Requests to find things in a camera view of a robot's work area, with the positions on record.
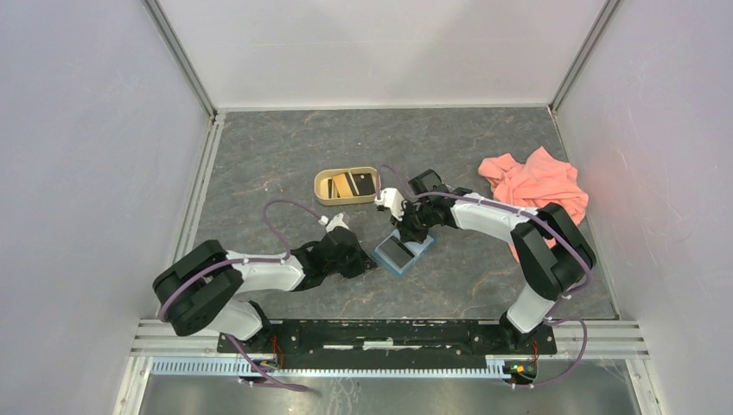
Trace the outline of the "blue card holder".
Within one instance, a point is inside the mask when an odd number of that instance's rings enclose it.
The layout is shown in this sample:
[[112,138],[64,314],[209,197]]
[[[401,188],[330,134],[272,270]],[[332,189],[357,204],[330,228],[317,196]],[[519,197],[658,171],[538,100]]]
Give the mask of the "blue card holder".
[[434,244],[428,235],[422,243],[402,242],[394,229],[373,250],[372,259],[396,278],[403,278]]

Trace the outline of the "dark grey card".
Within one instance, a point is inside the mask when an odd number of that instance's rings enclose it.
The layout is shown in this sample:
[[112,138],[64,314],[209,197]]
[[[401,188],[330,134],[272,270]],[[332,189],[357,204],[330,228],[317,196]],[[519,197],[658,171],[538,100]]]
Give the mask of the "dark grey card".
[[402,272],[414,259],[414,254],[396,237],[390,236],[379,245],[381,256],[391,266]]

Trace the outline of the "beige card tray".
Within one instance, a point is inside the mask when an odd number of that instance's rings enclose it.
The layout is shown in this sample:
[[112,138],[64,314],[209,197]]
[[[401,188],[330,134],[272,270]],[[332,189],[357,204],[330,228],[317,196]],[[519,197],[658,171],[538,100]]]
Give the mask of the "beige card tray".
[[316,174],[313,190],[324,206],[373,203],[377,170],[373,167],[325,169]]

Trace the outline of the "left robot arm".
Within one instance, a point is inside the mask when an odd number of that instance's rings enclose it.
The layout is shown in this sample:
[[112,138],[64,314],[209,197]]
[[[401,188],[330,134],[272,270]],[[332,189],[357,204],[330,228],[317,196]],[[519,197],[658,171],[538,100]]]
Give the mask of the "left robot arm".
[[216,239],[199,244],[159,274],[152,290],[159,317],[181,337],[203,329],[233,335],[251,352],[271,343],[271,328],[254,303],[235,297],[249,291],[306,291],[335,274],[361,276],[376,267],[349,228],[337,226],[285,255],[227,251]]

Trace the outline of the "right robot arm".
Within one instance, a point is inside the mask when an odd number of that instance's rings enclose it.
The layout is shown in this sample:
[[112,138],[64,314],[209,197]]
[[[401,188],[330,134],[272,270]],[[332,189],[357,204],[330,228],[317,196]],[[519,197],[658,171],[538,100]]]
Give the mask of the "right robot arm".
[[380,188],[375,204],[391,214],[402,242],[422,242],[433,227],[452,227],[501,239],[516,252],[525,278],[521,293],[500,317],[501,346],[529,347],[558,302],[591,279],[596,255],[567,211],[555,202],[520,207],[469,188],[450,188],[432,169],[408,182],[411,193]]

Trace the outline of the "pink cloth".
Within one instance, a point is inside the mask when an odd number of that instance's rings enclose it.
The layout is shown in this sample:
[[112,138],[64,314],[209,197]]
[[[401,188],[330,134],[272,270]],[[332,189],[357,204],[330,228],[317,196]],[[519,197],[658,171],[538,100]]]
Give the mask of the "pink cloth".
[[589,196],[578,184],[578,170],[543,147],[523,163],[509,153],[486,158],[478,174],[488,181],[496,201],[526,208],[557,203],[575,224],[585,219]]

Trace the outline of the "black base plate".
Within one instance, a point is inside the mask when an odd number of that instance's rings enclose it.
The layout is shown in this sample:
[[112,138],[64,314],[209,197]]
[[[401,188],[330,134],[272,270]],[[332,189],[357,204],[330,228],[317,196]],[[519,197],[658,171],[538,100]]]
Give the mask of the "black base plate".
[[282,357],[283,369],[458,369],[484,368],[488,356],[554,355],[558,347],[545,324],[517,334],[507,323],[474,319],[285,319],[244,350]]

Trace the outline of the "aluminium frame rail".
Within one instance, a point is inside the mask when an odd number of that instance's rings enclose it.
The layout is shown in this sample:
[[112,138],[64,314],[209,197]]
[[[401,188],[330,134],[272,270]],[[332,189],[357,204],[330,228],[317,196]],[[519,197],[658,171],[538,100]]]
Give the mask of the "aluminium frame rail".
[[489,320],[274,320],[261,334],[263,352],[313,354],[318,350],[375,351],[436,348],[493,357],[538,354],[570,359],[646,359],[637,322],[586,320],[543,326],[516,345]]

